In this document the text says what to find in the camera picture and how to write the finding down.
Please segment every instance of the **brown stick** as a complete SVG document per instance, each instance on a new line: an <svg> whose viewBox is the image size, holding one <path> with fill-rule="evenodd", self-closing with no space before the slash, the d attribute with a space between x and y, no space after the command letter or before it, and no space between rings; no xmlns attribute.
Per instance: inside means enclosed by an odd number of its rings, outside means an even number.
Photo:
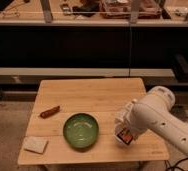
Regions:
<svg viewBox="0 0 188 171"><path fill-rule="evenodd" d="M60 106L56 106L52 109L49 109L49 110L46 110L46 111L40 113L40 117L45 119L45 118L48 118L48 117L54 115L55 113L57 113L59 111L60 111Z"/></svg>

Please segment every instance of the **table leg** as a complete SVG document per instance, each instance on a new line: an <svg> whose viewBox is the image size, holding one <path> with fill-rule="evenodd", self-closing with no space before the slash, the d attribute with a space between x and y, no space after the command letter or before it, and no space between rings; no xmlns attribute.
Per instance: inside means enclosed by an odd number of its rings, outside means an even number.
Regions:
<svg viewBox="0 0 188 171"><path fill-rule="evenodd" d="M149 161L139 161L138 170L143 171L148 163L149 163Z"/></svg>
<svg viewBox="0 0 188 171"><path fill-rule="evenodd" d="M48 168L45 165L37 165L41 171L48 171Z"/></svg>

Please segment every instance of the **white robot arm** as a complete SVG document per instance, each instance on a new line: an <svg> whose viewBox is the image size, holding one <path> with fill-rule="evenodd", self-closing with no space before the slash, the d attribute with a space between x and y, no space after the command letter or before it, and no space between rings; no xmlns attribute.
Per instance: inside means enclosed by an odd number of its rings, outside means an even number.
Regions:
<svg viewBox="0 0 188 171"><path fill-rule="evenodd" d="M188 156L188 125L169 113L174 103L175 96L169 89L154 87L139 101L126 105L116 118L116 135L122 123L133 139L149 128Z"/></svg>

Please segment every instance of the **floor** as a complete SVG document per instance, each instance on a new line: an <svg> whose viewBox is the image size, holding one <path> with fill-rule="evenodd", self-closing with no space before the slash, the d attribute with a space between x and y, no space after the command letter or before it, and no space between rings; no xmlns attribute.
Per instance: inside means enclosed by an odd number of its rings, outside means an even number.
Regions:
<svg viewBox="0 0 188 171"><path fill-rule="evenodd" d="M188 122L188 92L174 92L177 98L177 106L173 113L181 120ZM28 124L35 100L35 91L4 91L0 92L0 171L39 171L35 166L18 166L17 158L21 142ZM170 152L169 162L171 165L186 156L166 142ZM179 164L184 170L188 170L188 160ZM119 165L97 165L82 166L78 165L60 166L56 170L135 170L129 169L127 163ZM165 171L164 161L149 162L143 171Z"/></svg>

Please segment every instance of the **bowl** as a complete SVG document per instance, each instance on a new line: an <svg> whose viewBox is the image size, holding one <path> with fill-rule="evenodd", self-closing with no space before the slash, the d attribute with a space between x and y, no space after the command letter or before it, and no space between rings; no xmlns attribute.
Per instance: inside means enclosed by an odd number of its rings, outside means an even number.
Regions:
<svg viewBox="0 0 188 171"><path fill-rule="evenodd" d="M99 134L96 119L87 113L77 113L64 124L63 136L70 146L75 149L85 149L92 146Z"/></svg>

